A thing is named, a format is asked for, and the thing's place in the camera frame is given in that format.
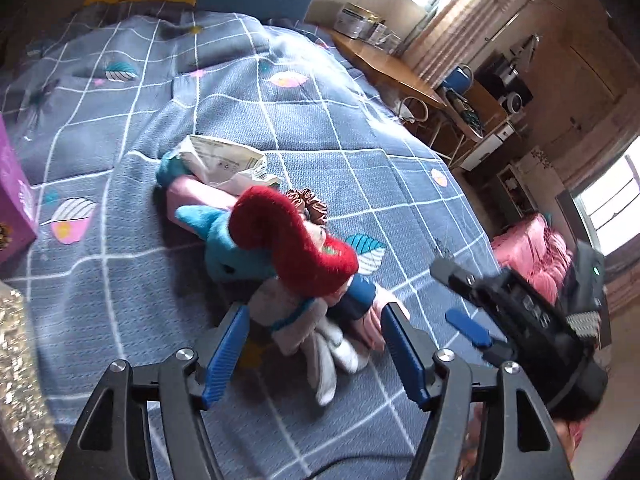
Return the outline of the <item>gold ornate tissue box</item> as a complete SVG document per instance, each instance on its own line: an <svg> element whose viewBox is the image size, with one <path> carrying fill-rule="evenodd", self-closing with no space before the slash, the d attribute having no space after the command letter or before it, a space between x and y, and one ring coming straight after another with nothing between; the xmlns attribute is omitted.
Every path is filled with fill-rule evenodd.
<svg viewBox="0 0 640 480"><path fill-rule="evenodd" d="M1 285L1 477L52 479L63 453L40 388L26 300Z"/></svg>

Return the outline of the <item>wooden side desk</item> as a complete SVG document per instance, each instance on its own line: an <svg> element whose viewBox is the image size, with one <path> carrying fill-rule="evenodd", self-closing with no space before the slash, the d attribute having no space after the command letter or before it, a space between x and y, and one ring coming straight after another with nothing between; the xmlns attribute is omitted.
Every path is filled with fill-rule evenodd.
<svg viewBox="0 0 640 480"><path fill-rule="evenodd" d="M474 81L471 88L465 92L464 97L470 107L477 112L480 122L484 125L485 134L481 139L462 120L448 101L416 76L399 58L394 58L363 41L350 39L335 30L327 29L326 32L330 34L338 52L350 64L361 70L370 84L374 86L386 84L403 96L412 96L423 101L432 110L441 110L465 136L475 143L483 142L488 136L497 133L508 121L508 114L500 103L479 82Z"/></svg>

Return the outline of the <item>white plastic wrapped packet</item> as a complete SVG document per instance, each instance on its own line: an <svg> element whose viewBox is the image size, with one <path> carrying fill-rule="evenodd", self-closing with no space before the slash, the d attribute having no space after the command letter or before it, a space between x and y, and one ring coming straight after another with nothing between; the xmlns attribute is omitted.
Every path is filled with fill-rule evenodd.
<svg viewBox="0 0 640 480"><path fill-rule="evenodd" d="M268 171L266 155L249 145L190 134L178 144L177 154L198 180L234 196L254 185L278 190L282 183Z"/></svg>

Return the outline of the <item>silver box on desk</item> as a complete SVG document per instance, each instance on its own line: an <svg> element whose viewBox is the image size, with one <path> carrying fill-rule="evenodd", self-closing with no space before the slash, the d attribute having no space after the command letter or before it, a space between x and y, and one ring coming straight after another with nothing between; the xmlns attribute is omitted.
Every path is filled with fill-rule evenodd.
<svg viewBox="0 0 640 480"><path fill-rule="evenodd" d="M379 20L375 13L348 2L337 12L333 29L350 39L366 40Z"/></svg>

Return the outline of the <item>brown satin scrunchie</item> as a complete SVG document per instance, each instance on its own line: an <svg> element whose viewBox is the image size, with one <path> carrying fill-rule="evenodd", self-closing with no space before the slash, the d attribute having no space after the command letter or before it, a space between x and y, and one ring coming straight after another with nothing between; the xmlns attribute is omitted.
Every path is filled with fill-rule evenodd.
<svg viewBox="0 0 640 480"><path fill-rule="evenodd" d="M317 226L325 226L328 222L328 205L320 200L310 188L287 190L284 195L292 202L299 214Z"/></svg>

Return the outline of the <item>blue plush toy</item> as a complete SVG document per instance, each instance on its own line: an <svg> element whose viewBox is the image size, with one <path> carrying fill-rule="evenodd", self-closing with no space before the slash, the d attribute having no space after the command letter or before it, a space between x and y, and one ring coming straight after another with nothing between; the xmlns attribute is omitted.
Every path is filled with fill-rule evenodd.
<svg viewBox="0 0 640 480"><path fill-rule="evenodd" d="M198 180L174 152L160 160L156 180L165 192L168 220L204 242L205 266L214 282L262 282L276 274L269 252L244 250L232 240L229 220L235 196Z"/></svg>

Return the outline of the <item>pink bedding pile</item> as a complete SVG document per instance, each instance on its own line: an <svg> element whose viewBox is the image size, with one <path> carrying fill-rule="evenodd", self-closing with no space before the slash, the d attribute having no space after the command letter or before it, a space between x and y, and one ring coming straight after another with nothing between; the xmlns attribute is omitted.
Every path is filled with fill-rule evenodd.
<svg viewBox="0 0 640 480"><path fill-rule="evenodd" d="M542 214L533 214L495 237L491 248L499 266L518 272L550 304L556 303L573 254Z"/></svg>

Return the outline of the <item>purple cardboard gift box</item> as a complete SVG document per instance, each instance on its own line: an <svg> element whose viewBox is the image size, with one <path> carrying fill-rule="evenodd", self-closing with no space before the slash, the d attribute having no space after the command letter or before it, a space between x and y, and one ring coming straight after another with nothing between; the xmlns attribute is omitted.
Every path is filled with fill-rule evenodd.
<svg viewBox="0 0 640 480"><path fill-rule="evenodd" d="M37 239L35 196L0 120L0 262L6 263Z"/></svg>

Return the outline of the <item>grey checked bed quilt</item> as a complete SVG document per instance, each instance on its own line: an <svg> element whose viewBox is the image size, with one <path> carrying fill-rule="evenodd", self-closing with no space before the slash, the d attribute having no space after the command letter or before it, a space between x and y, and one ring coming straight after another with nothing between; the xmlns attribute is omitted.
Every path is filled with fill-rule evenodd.
<svg viewBox="0 0 640 480"><path fill-rule="evenodd" d="M62 445L109 362L151 364L215 325L247 286L207 274L167 218L162 157L190 134L249 145L439 347L476 362L445 320L463 300L428 268L497 270L436 152L320 30L168 2L95 4L1 76L1 120L35 196L37 239L1 263L26 300L41 391Z"/></svg>

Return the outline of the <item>red knitted sock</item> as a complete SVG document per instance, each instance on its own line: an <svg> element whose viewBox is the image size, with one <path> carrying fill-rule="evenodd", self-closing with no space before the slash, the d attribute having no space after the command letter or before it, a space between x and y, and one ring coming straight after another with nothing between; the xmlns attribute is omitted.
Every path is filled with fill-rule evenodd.
<svg viewBox="0 0 640 480"><path fill-rule="evenodd" d="M269 252L278 278L300 296L331 295L358 272L349 245L329 235L314 240L294 204L273 188L255 185L240 195L229 234L239 248Z"/></svg>

